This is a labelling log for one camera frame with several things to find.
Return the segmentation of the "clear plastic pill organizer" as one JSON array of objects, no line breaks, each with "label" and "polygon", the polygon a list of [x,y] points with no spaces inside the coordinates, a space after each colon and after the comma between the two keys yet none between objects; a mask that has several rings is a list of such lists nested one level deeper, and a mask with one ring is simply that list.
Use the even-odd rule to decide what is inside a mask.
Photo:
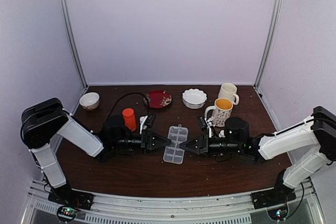
[{"label": "clear plastic pill organizer", "polygon": [[188,128],[171,126],[167,138],[171,140],[171,144],[165,147],[163,161],[166,163],[181,165],[184,160],[185,150],[180,148],[180,144],[187,141]]}]

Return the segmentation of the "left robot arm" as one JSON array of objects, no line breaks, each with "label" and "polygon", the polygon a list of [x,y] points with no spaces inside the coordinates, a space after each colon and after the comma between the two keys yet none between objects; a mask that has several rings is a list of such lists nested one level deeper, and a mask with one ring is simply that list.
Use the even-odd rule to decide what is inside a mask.
[{"label": "left robot arm", "polygon": [[132,133],[121,115],[111,115],[99,133],[94,133],[64,109],[57,98],[27,108],[22,113],[20,136],[28,147],[54,194],[64,205],[71,205],[75,192],[65,186],[68,181],[57,160],[50,141],[60,136],[82,149],[99,162],[107,162],[120,149],[156,151],[171,144],[171,140],[151,130],[155,115],[147,115],[139,134]]}]

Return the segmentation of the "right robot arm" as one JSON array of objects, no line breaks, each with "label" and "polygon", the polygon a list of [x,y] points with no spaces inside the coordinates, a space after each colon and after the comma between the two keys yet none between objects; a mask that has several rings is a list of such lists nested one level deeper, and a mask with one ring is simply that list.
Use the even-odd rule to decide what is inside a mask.
[{"label": "right robot arm", "polygon": [[310,145],[312,148],[292,166],[279,173],[275,188],[269,192],[272,203],[279,204],[303,180],[324,165],[335,162],[335,114],[322,106],[303,121],[274,133],[249,135],[249,124],[239,117],[225,121],[224,135],[212,132],[210,121],[198,119],[205,132],[180,144],[180,148],[196,155],[237,153],[253,164],[271,160],[292,150]]}]

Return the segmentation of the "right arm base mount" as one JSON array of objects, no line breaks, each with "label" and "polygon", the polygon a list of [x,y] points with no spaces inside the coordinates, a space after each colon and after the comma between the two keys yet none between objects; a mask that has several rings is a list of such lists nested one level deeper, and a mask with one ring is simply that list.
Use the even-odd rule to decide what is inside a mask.
[{"label": "right arm base mount", "polygon": [[284,185],[284,173],[285,169],[278,174],[273,189],[251,193],[251,198],[255,209],[285,204],[287,201],[296,199],[294,189]]}]

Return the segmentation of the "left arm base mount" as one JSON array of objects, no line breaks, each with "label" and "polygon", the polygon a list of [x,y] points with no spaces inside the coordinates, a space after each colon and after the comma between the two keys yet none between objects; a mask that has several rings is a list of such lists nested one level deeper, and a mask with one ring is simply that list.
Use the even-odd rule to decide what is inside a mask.
[{"label": "left arm base mount", "polygon": [[70,183],[66,183],[60,187],[53,187],[50,184],[50,192],[48,200],[60,205],[68,206],[75,209],[90,210],[94,195],[82,191],[73,190]]}]

